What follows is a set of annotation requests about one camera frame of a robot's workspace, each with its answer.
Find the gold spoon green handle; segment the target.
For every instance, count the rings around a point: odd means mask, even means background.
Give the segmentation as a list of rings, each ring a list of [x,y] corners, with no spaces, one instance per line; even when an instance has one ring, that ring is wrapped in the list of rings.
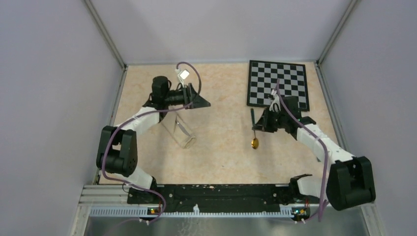
[[[253,108],[250,109],[250,113],[251,113],[252,131],[253,131],[253,134],[254,134],[254,138],[251,141],[251,147],[253,149],[257,149],[259,147],[259,140],[256,137],[256,130],[255,130],[255,124],[256,123],[255,123],[255,114],[254,114],[254,109]]]

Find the silver knife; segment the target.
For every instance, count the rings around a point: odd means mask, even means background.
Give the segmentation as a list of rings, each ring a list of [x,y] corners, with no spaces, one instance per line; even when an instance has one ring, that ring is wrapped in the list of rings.
[[[176,118],[176,124],[177,124],[177,127],[180,129],[180,131],[184,135],[186,135],[186,136],[191,136],[192,135],[191,128],[180,117]]]

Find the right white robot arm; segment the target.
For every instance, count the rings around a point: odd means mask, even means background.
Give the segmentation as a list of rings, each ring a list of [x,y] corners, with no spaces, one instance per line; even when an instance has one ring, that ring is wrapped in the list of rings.
[[[354,156],[335,143],[309,116],[303,117],[296,96],[270,95],[271,104],[264,108],[254,131],[274,133],[283,129],[296,141],[304,144],[322,162],[321,177],[304,174],[293,177],[288,189],[289,198],[301,203],[308,196],[327,201],[341,211],[376,200],[371,161]]]

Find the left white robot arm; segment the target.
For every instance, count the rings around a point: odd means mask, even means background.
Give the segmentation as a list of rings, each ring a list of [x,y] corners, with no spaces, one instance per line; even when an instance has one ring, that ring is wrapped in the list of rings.
[[[211,103],[201,97],[192,84],[171,88],[171,81],[165,76],[152,80],[151,93],[146,103],[125,122],[117,126],[105,126],[101,131],[96,158],[97,167],[106,179],[120,181],[139,190],[139,197],[145,203],[157,199],[158,191],[153,187],[154,177],[138,165],[137,138],[163,120],[172,118],[178,109],[210,107]]]

